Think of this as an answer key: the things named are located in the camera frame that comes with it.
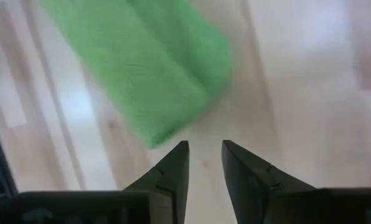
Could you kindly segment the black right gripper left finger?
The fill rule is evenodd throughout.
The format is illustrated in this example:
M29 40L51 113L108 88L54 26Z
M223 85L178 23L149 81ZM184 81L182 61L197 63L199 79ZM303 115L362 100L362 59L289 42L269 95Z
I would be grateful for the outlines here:
M147 190L169 196L174 223L184 224L189 189L189 143L181 141L153 168L125 189Z

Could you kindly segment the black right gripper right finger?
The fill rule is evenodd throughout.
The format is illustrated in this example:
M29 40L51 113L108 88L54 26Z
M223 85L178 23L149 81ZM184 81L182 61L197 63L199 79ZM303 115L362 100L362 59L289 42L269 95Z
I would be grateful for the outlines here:
M238 223L264 223L272 196L315 189L231 140L222 142L222 164Z

